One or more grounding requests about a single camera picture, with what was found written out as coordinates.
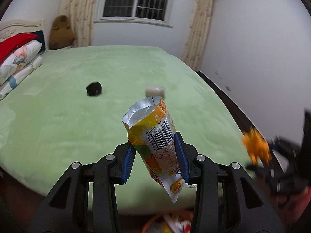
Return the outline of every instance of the juice pouch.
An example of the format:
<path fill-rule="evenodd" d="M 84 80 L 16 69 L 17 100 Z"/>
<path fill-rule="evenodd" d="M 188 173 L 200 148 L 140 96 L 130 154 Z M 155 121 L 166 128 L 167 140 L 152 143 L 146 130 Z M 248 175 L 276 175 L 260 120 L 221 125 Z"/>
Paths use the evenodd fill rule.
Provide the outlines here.
<path fill-rule="evenodd" d="M 162 98 L 152 96 L 135 103 L 122 122 L 151 177 L 166 189 L 172 202 L 176 202 L 185 182 L 178 173 L 175 126 Z"/>

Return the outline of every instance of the orange object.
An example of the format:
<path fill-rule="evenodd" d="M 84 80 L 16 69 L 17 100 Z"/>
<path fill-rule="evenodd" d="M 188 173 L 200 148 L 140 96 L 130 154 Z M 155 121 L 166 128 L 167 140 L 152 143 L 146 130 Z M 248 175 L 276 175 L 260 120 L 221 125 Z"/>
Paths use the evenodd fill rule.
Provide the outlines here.
<path fill-rule="evenodd" d="M 271 158 L 269 145 L 261 134 L 253 128 L 248 133 L 243 132 L 242 142 L 246 147 L 247 153 L 254 165 L 258 165 L 258 158 L 269 165 Z"/>

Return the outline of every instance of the green blanket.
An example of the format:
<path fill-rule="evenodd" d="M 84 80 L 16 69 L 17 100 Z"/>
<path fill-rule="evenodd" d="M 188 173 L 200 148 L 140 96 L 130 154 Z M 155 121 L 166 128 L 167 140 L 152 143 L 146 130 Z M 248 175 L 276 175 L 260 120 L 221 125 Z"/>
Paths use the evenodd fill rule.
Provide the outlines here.
<path fill-rule="evenodd" d="M 72 162 L 97 162 L 126 143 L 121 119 L 147 86 L 166 88 L 176 130 L 199 153 L 224 165 L 248 161 L 242 134 L 218 96 L 165 51 L 92 46 L 48 51 L 42 58 L 42 66 L 0 102 L 0 165 L 30 189 L 46 195 Z M 93 81 L 102 84 L 100 96 L 86 93 Z M 184 188 L 173 204 L 139 154 L 127 184 L 115 189 L 119 212 L 127 214 L 192 206 L 196 192 Z"/>

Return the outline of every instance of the beige curtain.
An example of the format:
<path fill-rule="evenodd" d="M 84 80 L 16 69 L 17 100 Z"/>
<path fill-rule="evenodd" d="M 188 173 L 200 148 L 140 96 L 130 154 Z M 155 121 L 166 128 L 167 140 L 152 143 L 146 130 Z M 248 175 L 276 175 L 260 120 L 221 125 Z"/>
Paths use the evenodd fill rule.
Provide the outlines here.
<path fill-rule="evenodd" d="M 182 54 L 182 61 L 194 71 L 198 71 L 201 65 L 201 57 L 204 52 L 208 30 L 211 21 L 211 12 L 214 0 L 198 0 L 190 33 Z"/>
<path fill-rule="evenodd" d="M 91 46 L 93 38 L 94 9 L 96 0 L 62 0 L 59 14 L 70 18 L 76 35 L 75 47 Z"/>

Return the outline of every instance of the white headboard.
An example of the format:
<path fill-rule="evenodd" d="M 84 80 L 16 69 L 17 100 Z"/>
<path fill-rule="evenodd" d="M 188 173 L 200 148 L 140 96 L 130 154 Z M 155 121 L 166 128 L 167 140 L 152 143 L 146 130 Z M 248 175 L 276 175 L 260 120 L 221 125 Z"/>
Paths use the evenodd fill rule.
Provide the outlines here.
<path fill-rule="evenodd" d="M 22 32 L 43 31 L 46 50 L 48 49 L 48 42 L 44 32 L 43 19 L 38 21 L 26 21 L 15 19 L 0 24 L 0 42 Z"/>

